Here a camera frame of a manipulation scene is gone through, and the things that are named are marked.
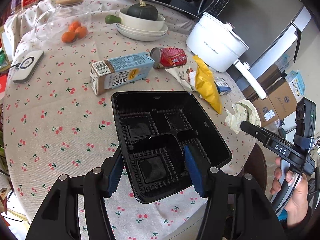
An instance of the glass pitcher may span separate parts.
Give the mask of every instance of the glass pitcher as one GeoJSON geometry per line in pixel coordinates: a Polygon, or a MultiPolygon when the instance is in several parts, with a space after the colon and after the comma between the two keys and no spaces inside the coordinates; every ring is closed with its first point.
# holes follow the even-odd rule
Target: glass pitcher
{"type": "Polygon", "coordinates": [[[83,5],[84,0],[57,0],[56,8],[42,14],[34,27],[36,37],[56,45],[70,45],[88,34],[91,11],[83,5]],[[51,14],[43,27],[38,27],[44,16],[51,14]]]}

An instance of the white bowl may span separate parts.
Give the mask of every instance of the white bowl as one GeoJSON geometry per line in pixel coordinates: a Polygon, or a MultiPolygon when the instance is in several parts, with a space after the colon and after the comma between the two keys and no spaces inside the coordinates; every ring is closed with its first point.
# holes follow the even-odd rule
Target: white bowl
{"type": "Polygon", "coordinates": [[[121,18],[121,24],[134,29],[143,29],[146,31],[157,32],[162,29],[165,18],[162,15],[158,15],[156,21],[140,19],[127,15],[128,7],[122,8],[119,13],[121,18]]]}
{"type": "Polygon", "coordinates": [[[120,29],[123,29],[123,30],[125,30],[125,31],[127,31],[127,32],[139,33],[139,34],[146,35],[146,36],[147,36],[147,35],[149,36],[149,34],[160,35],[160,36],[161,36],[161,35],[165,34],[165,33],[168,31],[168,27],[167,27],[167,25],[165,25],[165,24],[163,25],[162,29],[159,30],[158,32],[138,30],[138,29],[130,28],[130,27],[128,27],[128,26],[124,26],[124,25],[122,25],[122,24],[120,24],[120,23],[117,23],[117,25],[118,25],[118,27],[119,27],[120,29]]]}
{"type": "Polygon", "coordinates": [[[153,34],[153,33],[143,33],[139,30],[137,31],[132,31],[130,29],[127,29],[127,28],[123,28],[119,23],[116,24],[117,27],[125,32],[128,32],[128,33],[132,33],[132,34],[137,34],[137,35],[143,35],[143,36],[148,36],[148,37],[159,37],[159,36],[163,36],[166,34],[166,32],[159,32],[159,33],[156,33],[156,34],[153,34]]]}
{"type": "Polygon", "coordinates": [[[117,25],[116,25],[116,29],[123,36],[126,36],[126,37],[128,37],[130,39],[137,40],[137,41],[156,41],[156,40],[159,40],[159,39],[161,39],[162,37],[165,36],[165,34],[164,34],[162,36],[152,37],[152,36],[144,36],[144,35],[141,35],[141,34],[129,33],[127,31],[125,31],[125,30],[120,29],[117,25]]]}

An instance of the human hand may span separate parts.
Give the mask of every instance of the human hand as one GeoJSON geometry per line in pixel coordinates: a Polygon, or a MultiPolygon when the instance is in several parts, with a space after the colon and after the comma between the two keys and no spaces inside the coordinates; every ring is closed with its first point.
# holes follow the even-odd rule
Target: human hand
{"type": "MultiPolygon", "coordinates": [[[[275,163],[280,166],[281,158],[277,157],[275,163]]],[[[279,182],[280,177],[282,176],[282,170],[280,167],[277,167],[274,172],[275,178],[272,182],[272,188],[270,193],[273,195],[276,192],[281,190],[281,184],[279,182]]],[[[288,171],[285,180],[290,183],[292,180],[293,172],[288,171]]],[[[302,174],[301,181],[297,184],[296,188],[293,190],[292,196],[287,202],[284,209],[288,213],[287,218],[287,228],[295,227],[299,224],[306,216],[308,211],[308,181],[305,174],[302,174]]]]}

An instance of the red can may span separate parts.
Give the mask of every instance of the red can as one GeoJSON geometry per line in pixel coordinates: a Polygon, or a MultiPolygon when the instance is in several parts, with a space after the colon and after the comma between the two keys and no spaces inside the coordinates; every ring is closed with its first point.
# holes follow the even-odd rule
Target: red can
{"type": "Polygon", "coordinates": [[[155,61],[154,68],[172,68],[184,66],[188,57],[183,49],[153,48],[150,57],[155,61]]]}

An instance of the cherry print tablecloth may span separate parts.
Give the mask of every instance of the cherry print tablecloth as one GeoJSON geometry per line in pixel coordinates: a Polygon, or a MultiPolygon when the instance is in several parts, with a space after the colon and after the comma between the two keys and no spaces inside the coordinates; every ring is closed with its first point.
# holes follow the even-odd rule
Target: cherry print tablecloth
{"type": "MultiPolygon", "coordinates": [[[[152,69],[146,79],[110,90],[96,97],[90,87],[90,62],[132,53],[150,51],[154,47],[186,48],[185,40],[194,22],[180,13],[156,5],[165,16],[169,31],[155,42],[131,40],[119,34],[113,25],[106,25],[108,13],[135,3],[135,0],[86,0],[92,10],[90,34],[71,45],[50,46],[38,41],[31,30],[38,11],[52,7],[51,0],[39,3],[23,15],[8,20],[6,31],[12,44],[22,37],[16,49],[14,63],[37,49],[45,57],[28,83],[15,85],[9,75],[4,100],[4,141],[10,176],[28,219],[32,220],[42,200],[60,174],[86,174],[99,167],[118,147],[110,98],[116,91],[183,90],[164,69],[152,69]]],[[[189,67],[196,69],[192,55],[189,67]]],[[[244,99],[227,73],[223,77],[232,92],[221,97],[224,109],[244,99]]],[[[255,139],[244,133],[234,134],[224,123],[226,113],[218,115],[195,93],[203,108],[225,139],[233,153],[232,161],[223,171],[238,174],[250,154],[255,139]]],[[[152,204],[135,200],[126,171],[119,187],[105,204],[116,239],[163,239],[184,223],[206,199],[201,199],[193,187],[152,204]]],[[[88,239],[83,198],[79,198],[79,223],[82,239],[88,239]]]]}

